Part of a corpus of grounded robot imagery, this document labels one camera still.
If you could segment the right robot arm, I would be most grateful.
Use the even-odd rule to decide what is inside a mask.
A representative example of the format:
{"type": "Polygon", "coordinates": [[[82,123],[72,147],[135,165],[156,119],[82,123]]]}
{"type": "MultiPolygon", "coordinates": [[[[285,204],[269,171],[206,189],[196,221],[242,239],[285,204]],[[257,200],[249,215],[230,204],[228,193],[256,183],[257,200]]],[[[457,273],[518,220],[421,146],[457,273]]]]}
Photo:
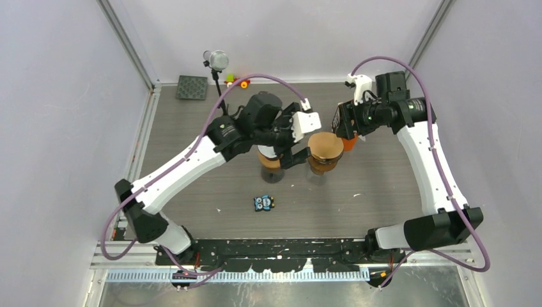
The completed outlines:
{"type": "Polygon", "coordinates": [[[382,262],[391,249],[423,251],[462,244],[471,227],[483,221],[480,208],[472,208],[456,185],[438,140],[438,126],[425,97],[412,98],[402,71],[366,75],[348,74],[353,99],[337,107],[335,132],[353,139],[388,127],[403,146],[421,195],[421,217],[400,224],[373,228],[366,235],[365,254],[382,262]]]}

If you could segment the silver microphone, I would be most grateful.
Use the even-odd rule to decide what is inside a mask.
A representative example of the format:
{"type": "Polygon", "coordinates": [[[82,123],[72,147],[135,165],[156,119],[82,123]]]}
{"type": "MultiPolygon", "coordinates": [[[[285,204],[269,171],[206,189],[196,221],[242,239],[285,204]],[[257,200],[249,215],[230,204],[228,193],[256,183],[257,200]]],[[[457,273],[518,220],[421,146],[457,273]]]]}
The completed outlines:
{"type": "Polygon", "coordinates": [[[212,79],[215,83],[218,95],[222,96],[221,86],[219,84],[219,74],[222,73],[229,65],[229,58],[222,50],[204,51],[203,52],[204,66],[211,70],[212,79]]]}

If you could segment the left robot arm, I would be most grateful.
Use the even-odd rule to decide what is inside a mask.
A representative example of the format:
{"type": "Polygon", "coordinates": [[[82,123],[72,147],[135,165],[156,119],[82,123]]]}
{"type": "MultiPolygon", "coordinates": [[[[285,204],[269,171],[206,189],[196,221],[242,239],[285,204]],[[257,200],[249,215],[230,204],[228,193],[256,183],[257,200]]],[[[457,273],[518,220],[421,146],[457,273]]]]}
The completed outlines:
{"type": "Polygon", "coordinates": [[[208,122],[202,134],[159,169],[134,182],[121,179],[115,184],[134,241],[156,242],[179,264],[190,264],[196,256],[192,237],[185,227],[165,216],[165,205],[200,176],[253,146],[262,148],[266,158],[278,161],[281,169],[305,162],[310,149],[293,153],[292,147],[320,127],[320,117],[308,100],[283,107],[281,99],[268,92],[253,95],[233,116],[208,122]]]}

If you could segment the grey glass dripper cone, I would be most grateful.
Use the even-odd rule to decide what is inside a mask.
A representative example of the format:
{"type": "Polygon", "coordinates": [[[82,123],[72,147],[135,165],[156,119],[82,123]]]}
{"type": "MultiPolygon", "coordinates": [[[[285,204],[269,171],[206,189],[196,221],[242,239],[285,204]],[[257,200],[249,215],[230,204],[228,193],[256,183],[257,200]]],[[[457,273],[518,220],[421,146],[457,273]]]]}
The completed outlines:
{"type": "Polygon", "coordinates": [[[334,157],[322,157],[320,155],[312,154],[311,158],[316,164],[320,165],[331,165],[336,164],[338,161],[342,158],[343,153],[340,153],[337,156],[334,157]]]}

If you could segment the smoky glass carafe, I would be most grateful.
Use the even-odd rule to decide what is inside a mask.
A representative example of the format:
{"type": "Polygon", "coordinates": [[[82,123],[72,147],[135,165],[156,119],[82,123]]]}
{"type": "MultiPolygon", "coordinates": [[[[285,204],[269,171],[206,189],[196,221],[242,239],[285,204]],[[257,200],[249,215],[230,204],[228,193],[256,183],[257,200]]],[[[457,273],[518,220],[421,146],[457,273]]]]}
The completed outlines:
{"type": "Polygon", "coordinates": [[[276,184],[284,178],[284,170],[281,168],[268,168],[265,166],[261,167],[261,178],[269,184],[276,184]]]}

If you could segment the white paper coffee filter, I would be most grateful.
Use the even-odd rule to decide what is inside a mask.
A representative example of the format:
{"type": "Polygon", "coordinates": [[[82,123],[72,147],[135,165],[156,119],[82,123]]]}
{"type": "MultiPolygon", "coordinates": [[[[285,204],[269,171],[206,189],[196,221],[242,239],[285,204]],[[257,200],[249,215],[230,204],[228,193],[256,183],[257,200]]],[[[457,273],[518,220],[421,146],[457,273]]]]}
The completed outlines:
{"type": "Polygon", "coordinates": [[[267,159],[278,158],[278,154],[275,152],[275,148],[273,146],[258,145],[258,151],[261,155],[263,155],[267,159]]]}

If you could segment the brown paper coffee filter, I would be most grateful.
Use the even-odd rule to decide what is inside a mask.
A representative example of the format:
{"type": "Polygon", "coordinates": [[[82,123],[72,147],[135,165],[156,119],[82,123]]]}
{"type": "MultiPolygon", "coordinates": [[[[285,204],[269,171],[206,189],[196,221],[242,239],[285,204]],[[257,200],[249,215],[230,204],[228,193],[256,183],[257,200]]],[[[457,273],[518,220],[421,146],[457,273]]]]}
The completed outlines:
{"type": "Polygon", "coordinates": [[[331,132],[318,132],[313,134],[308,141],[311,155],[322,157],[334,157],[343,153],[344,145],[340,138],[331,132]]]}

